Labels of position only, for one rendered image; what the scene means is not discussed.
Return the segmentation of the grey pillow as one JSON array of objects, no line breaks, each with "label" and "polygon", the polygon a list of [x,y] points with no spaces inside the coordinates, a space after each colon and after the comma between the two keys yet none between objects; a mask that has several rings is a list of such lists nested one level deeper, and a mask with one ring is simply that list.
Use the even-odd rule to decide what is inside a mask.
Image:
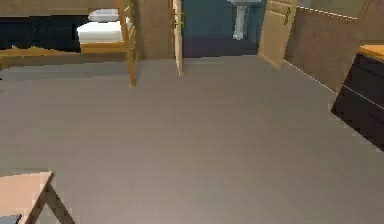
[{"label": "grey pillow", "polygon": [[91,22],[115,22],[119,20],[117,9],[98,9],[91,12],[88,16]]}]

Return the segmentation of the black chest of drawers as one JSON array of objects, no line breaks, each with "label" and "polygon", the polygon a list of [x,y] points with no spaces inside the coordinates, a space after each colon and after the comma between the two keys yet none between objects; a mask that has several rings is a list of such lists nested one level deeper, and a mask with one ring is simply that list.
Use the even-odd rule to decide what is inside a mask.
[{"label": "black chest of drawers", "polygon": [[384,60],[359,50],[331,112],[384,152]]}]

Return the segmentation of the dark grey flat object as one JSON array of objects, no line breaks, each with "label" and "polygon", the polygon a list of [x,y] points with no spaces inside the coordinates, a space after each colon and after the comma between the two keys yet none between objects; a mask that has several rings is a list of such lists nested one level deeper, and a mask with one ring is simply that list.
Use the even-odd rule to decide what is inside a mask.
[{"label": "dark grey flat object", "polygon": [[0,224],[19,224],[21,217],[21,214],[1,216]]}]

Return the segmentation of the white pedestal sink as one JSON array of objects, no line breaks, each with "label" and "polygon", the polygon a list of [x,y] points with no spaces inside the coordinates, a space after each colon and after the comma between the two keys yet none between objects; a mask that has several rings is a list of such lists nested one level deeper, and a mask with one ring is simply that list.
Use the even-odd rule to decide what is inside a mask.
[{"label": "white pedestal sink", "polygon": [[242,40],[244,38],[244,25],[246,19],[246,10],[250,6],[258,5],[262,0],[227,0],[236,7],[236,22],[233,31],[233,38],[235,40]]}]

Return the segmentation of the wooden frame bed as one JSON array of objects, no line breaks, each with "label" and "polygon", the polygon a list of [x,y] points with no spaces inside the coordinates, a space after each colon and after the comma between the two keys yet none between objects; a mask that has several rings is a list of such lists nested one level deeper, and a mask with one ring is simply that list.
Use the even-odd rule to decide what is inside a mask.
[{"label": "wooden frame bed", "polygon": [[[98,9],[117,9],[115,22],[91,22]],[[122,53],[132,85],[137,83],[137,27],[133,0],[115,0],[111,7],[90,12],[52,15],[0,14],[0,71],[15,57],[46,57]]]}]

